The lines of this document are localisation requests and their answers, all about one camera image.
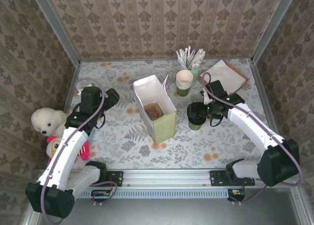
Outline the black plastic cup lid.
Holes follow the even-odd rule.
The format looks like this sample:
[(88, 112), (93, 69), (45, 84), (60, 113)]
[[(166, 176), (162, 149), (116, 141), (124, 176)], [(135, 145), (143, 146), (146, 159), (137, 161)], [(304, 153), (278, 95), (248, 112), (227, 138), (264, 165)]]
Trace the black plastic cup lid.
[(193, 124), (193, 125), (203, 125), (206, 121), (205, 117), (189, 117), (188, 118), (189, 123)]

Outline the landscape print paper gift bag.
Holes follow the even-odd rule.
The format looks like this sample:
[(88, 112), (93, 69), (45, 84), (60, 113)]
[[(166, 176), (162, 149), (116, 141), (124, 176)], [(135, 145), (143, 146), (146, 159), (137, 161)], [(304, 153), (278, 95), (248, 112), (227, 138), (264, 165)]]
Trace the landscape print paper gift bag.
[[(166, 81), (161, 83), (156, 75), (151, 75), (133, 83), (140, 116), (156, 144), (172, 138), (176, 128), (177, 110), (167, 94)], [(150, 103), (157, 103), (163, 112), (155, 121), (151, 121), (144, 111), (144, 106)]]

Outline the stack of green paper cups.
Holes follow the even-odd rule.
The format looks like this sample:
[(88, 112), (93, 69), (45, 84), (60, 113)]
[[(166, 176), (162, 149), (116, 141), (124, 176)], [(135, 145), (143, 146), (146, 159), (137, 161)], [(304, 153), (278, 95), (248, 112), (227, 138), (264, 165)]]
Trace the stack of green paper cups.
[(176, 74), (177, 94), (180, 97), (188, 95), (193, 83), (193, 74), (188, 70), (181, 70)]

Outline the mint green holder cup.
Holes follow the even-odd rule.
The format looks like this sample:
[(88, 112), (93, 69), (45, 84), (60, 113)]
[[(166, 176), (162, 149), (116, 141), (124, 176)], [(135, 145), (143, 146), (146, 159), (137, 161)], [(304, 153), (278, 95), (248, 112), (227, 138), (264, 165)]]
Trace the mint green holder cup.
[(188, 70), (188, 69), (184, 68), (183, 66), (181, 66), (181, 70), (188, 70), (193, 74), (193, 83), (192, 83), (191, 87), (193, 87), (196, 84), (196, 81), (197, 81), (198, 75), (199, 75), (199, 67), (195, 67), (195, 65), (192, 65), (192, 67), (194, 69)]

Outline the floral patterned tablecloth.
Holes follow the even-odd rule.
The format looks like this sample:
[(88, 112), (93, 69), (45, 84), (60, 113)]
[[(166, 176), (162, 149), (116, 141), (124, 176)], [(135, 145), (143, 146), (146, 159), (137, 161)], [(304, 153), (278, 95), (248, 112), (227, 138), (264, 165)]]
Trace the floral patterned tablecloth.
[[(104, 89), (115, 89), (120, 100), (100, 119), (89, 141), (90, 160), (103, 162), (109, 169), (204, 169), (223, 168), (237, 159), (258, 161), (260, 152), (244, 132), (231, 121), (207, 120), (198, 131), (188, 126), (187, 106), (203, 100), (201, 85), (186, 97), (176, 92), (176, 60), (86, 62), (80, 65), (80, 86), (96, 79)], [(167, 93), (177, 110), (175, 135), (154, 143), (140, 114), (133, 83), (156, 75), (166, 81)]]

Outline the white teddy bear plush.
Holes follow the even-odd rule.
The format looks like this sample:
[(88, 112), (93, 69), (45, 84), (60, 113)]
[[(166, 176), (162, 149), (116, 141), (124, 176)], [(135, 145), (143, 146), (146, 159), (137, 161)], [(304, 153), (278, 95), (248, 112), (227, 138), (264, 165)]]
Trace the white teddy bear plush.
[(31, 115), (33, 128), (45, 137), (62, 137), (65, 123), (70, 113), (51, 108), (41, 108)]

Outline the bundle of paper-wrapped straws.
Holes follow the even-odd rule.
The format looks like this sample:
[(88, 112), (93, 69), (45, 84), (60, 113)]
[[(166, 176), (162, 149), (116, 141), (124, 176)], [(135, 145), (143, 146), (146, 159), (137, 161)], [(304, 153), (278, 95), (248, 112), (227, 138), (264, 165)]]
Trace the bundle of paper-wrapped straws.
[(177, 59), (181, 68), (185, 70), (196, 70), (205, 58), (206, 51), (202, 48), (195, 50), (190, 46), (176, 51)]

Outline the pink striped plush doll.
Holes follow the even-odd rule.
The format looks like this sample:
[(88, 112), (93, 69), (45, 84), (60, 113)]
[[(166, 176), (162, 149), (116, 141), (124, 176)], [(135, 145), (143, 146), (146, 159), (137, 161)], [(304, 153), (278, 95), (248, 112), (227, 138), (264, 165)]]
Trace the pink striped plush doll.
[[(47, 138), (48, 145), (47, 145), (46, 153), (49, 157), (49, 162), (52, 160), (54, 154), (56, 153), (60, 142), (61, 142), (61, 137), (50, 136)], [(82, 160), (86, 161), (89, 158), (89, 154), (90, 154), (89, 142), (86, 141), (81, 147), (78, 153), (78, 156), (80, 156)]]

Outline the grey sheet metal shelf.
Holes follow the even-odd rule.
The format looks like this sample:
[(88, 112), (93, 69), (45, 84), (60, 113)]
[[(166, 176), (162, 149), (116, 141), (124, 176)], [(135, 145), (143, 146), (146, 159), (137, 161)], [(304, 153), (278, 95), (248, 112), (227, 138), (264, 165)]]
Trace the grey sheet metal shelf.
[(304, 190), (267, 189), (247, 203), (227, 199), (76, 201), (60, 225), (314, 225)]

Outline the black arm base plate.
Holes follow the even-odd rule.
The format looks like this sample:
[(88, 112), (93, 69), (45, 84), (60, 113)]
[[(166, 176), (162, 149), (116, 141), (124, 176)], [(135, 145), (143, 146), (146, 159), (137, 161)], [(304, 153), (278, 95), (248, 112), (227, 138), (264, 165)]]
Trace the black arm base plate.
[(238, 178), (227, 170), (211, 170), (209, 173), (212, 186), (255, 186), (254, 179)]
[(116, 183), (118, 187), (122, 186), (123, 182), (123, 172), (122, 171), (106, 171), (97, 168), (85, 169), (78, 174), (78, 184), (80, 186), (89, 187), (91, 185), (97, 184), (97, 186), (102, 183), (107, 182), (108, 184)]

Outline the aluminium mounting rail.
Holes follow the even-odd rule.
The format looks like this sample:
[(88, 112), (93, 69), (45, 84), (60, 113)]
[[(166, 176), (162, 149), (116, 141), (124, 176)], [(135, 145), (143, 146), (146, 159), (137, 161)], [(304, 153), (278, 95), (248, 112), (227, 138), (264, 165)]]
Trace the aluminium mounting rail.
[[(48, 187), (56, 188), (61, 191), (72, 190), (79, 192), (87, 189), (78, 184), (78, 174), (85, 169), (94, 169), (96, 166), (85, 166), (82, 170), (60, 170), (55, 169), (52, 173), (46, 169), (39, 179), (34, 183), (35, 186), (42, 187), (45, 181), (48, 180)], [(123, 172), (122, 186), (119, 188), (134, 188), (134, 189), (175, 189), (175, 188), (201, 188), (201, 187), (220, 187), (212, 186), (210, 183), (209, 169), (132, 169)], [(106, 187), (116, 183), (108, 184), (107, 182), (97, 186), (97, 184), (89, 187)]]

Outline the aluminium frame post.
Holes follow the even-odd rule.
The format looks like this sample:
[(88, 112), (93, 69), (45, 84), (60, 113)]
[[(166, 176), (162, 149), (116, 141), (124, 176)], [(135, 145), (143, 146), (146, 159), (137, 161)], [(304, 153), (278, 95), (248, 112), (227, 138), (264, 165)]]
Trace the aluminium frame post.
[(257, 63), (261, 58), (265, 48), (267, 47), (270, 39), (274, 35), (276, 29), (278, 28), (280, 22), (282, 21), (285, 13), (287, 12), (290, 4), (293, 0), (279, 0), (274, 12), (272, 13), (265, 30), (263, 31), (252, 55), (252, 63)]
[(55, 35), (57, 36), (59, 42), (61, 43), (63, 49), (68, 55), (74, 67), (77, 69), (80, 65), (80, 58), (76, 52), (74, 46), (72, 45), (66, 30), (63, 28), (61, 20), (58, 18), (55, 10), (50, 4), (49, 0), (35, 0), (42, 10), (46, 20), (53, 29)]

